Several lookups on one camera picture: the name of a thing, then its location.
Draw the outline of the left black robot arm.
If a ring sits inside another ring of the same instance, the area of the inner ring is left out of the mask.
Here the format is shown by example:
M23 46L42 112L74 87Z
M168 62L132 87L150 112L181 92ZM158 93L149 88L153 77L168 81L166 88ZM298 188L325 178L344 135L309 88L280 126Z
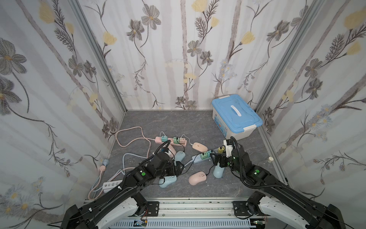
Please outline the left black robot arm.
M141 215L147 201L140 193L156 179L179 176L184 164L176 162L166 152L159 152L126 173L122 182L90 203L67 209L62 229L106 229L123 217Z

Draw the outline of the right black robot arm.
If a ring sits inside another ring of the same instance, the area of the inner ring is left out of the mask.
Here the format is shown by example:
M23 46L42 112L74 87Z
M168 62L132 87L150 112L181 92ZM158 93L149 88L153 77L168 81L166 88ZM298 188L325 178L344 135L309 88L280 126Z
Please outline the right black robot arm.
M214 163L229 168L247 188L255 190L246 202L250 215L263 213L296 229L345 229L340 209L325 206L285 185L268 170L254 165L242 146L230 153L210 153Z

